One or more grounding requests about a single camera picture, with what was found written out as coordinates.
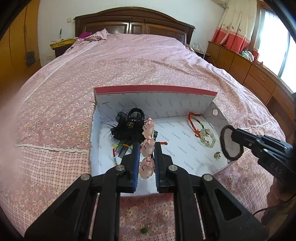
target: headboard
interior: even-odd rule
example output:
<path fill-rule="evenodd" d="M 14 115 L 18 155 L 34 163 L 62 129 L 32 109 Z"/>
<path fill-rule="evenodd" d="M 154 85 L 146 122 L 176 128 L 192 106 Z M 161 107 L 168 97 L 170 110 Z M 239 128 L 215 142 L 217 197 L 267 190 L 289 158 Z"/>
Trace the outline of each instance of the headboard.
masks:
<path fill-rule="evenodd" d="M 154 34 L 190 44 L 194 26 L 164 13 L 143 7 L 118 7 L 74 18 L 75 35 L 104 28 L 110 34 Z"/>

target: nightstand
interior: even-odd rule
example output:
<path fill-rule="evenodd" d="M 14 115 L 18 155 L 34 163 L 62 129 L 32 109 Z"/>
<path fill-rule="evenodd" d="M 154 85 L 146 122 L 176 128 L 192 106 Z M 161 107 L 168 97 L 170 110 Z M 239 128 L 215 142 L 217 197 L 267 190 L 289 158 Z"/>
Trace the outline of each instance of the nightstand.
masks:
<path fill-rule="evenodd" d="M 70 48 L 71 46 L 72 46 L 72 44 L 66 44 L 64 46 L 54 48 L 53 50 L 55 52 L 56 58 L 61 56 L 63 53 L 65 53 L 66 50 L 68 48 Z"/>
<path fill-rule="evenodd" d="M 203 52 L 202 51 L 199 51 L 199 50 L 195 50 L 193 49 L 194 52 L 199 56 L 199 57 L 202 57 L 203 58 Z M 210 57 L 210 55 L 208 55 L 207 53 L 205 53 L 205 57 L 204 57 L 204 60 L 208 62 L 208 58 Z"/>

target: red and white curtain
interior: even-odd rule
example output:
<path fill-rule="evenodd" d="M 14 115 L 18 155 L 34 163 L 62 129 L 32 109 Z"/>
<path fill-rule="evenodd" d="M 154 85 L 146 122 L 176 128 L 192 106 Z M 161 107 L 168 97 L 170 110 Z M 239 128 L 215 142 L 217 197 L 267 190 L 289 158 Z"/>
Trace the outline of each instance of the red and white curtain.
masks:
<path fill-rule="evenodd" d="M 212 42 L 242 52 L 254 30 L 257 0 L 230 0 Z"/>

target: green bead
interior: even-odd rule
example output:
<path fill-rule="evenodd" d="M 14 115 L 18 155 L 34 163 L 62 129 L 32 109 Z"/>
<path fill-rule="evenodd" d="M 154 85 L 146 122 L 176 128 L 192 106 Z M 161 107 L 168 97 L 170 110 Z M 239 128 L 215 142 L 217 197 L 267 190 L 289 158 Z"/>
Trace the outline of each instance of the green bead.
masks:
<path fill-rule="evenodd" d="M 148 232 L 147 228 L 141 228 L 140 230 L 141 234 L 146 234 Z"/>

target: bedspread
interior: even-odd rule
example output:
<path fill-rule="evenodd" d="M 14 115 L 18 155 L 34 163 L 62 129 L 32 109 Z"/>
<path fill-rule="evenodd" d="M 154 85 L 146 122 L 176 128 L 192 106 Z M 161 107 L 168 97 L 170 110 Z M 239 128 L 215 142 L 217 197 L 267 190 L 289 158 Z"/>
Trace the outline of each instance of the bedspread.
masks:
<path fill-rule="evenodd" d="M 90 171 L 93 87 L 141 84 L 216 91 L 214 102 L 231 125 L 285 139 L 257 97 L 176 39 L 118 34 L 98 42 L 77 40 L 25 83 L 14 99 L 14 119 L 6 122 L 10 127 L 2 128 L 13 126 L 16 133 L 10 135 L 13 149 L 1 144 L 0 205 L 22 235 L 77 177 Z M 215 178 L 250 212 L 267 206 L 273 178 L 250 150 Z M 122 198 L 120 208 L 121 240 L 174 240 L 172 195 Z M 148 233 L 140 234 L 140 227 L 149 224 Z"/>

